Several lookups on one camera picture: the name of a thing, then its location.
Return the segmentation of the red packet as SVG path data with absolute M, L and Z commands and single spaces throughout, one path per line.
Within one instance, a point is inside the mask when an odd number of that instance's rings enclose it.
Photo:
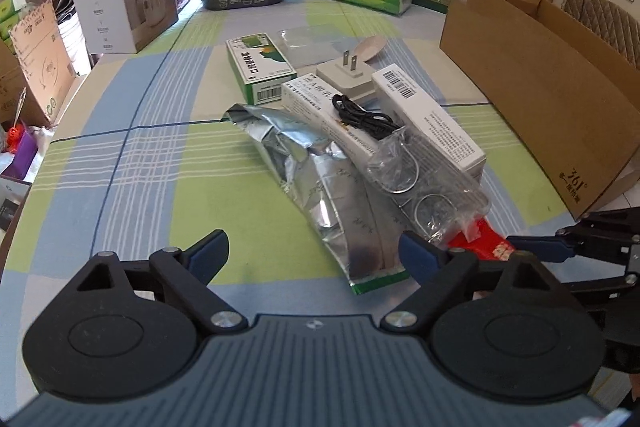
M 451 239 L 448 246 L 472 251 L 478 259 L 490 261 L 506 261 L 515 251 L 514 246 L 491 228 L 485 218 L 475 221 L 475 235 L 472 241 L 463 233 L 459 233 Z

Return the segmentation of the clear bag with rings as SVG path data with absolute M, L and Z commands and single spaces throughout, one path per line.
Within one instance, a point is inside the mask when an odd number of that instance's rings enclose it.
M 442 246 L 458 234 L 468 241 L 480 236 L 477 222 L 490 209 L 488 196 L 422 134 L 394 131 L 378 142 L 364 173 L 424 239 Z

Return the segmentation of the white barcode box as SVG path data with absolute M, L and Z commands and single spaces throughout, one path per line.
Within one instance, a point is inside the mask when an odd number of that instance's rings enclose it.
M 399 126 L 422 133 L 477 182 L 482 181 L 486 155 L 431 95 L 396 64 L 372 74 L 382 111 Z

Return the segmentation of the silver foil bag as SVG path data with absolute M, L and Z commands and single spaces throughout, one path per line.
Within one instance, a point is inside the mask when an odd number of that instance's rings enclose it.
M 284 110 L 232 105 L 226 117 L 253 140 L 283 192 L 305 215 L 352 291 L 405 280 L 398 255 L 406 218 L 329 135 Z

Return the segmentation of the white plug night light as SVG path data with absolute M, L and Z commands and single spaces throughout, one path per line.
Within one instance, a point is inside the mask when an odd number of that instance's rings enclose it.
M 318 77 L 357 103 L 368 103 L 374 99 L 374 73 L 373 67 L 361 62 L 356 54 L 352 55 L 349 51 L 316 67 Z

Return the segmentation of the white ointment box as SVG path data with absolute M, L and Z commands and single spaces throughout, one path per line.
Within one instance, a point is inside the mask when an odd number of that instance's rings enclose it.
M 338 91 L 314 74 L 282 84 L 282 104 L 296 118 L 331 138 L 360 166 L 378 150 L 378 142 L 366 132 L 344 124 L 332 100 Z

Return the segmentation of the green white medicine box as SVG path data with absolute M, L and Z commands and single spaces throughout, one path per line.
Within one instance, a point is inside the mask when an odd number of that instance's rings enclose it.
M 297 77 L 296 69 L 264 32 L 229 39 L 226 48 L 247 104 L 280 101 L 282 84 Z

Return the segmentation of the clear plastic case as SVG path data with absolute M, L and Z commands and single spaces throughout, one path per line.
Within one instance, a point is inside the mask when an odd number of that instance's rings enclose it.
M 333 24 L 283 29 L 277 33 L 276 43 L 295 68 L 334 60 L 352 44 L 349 36 Z

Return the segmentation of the brown cardboard box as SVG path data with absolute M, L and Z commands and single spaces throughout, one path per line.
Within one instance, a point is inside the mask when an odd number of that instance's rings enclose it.
M 440 48 L 579 218 L 639 180 L 639 72 L 548 0 L 450 0 Z

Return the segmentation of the plaid tablecloth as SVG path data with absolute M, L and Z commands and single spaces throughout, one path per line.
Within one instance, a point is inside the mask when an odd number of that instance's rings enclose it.
M 226 231 L 217 294 L 258 313 L 379 317 L 411 281 L 357 295 L 248 136 L 224 121 L 242 101 L 228 40 L 331 29 L 346 46 L 382 35 L 378 66 L 396 64 L 484 150 L 489 221 L 503 235 L 550 235 L 572 217 L 534 158 L 468 82 L 437 72 L 442 14 L 390 16 L 331 0 L 284 0 L 226 12 L 190 4 L 134 55 L 103 57 L 55 131 L 23 207 L 1 279 L 1 414 L 35 393 L 22 360 L 28 326 L 98 251 L 124 259 L 186 248 Z

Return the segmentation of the quilted brown chair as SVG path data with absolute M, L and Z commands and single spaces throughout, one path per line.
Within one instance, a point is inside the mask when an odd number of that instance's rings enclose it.
M 563 0 L 561 9 L 639 68 L 639 21 L 608 0 Z

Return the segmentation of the brown printed cardboard carton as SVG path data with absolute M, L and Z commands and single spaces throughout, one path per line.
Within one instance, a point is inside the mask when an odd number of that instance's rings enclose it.
M 24 94 L 22 121 L 49 127 L 76 79 L 52 2 L 43 2 L 21 17 L 9 37 L 13 46 L 1 46 L 1 120 L 13 119 Z

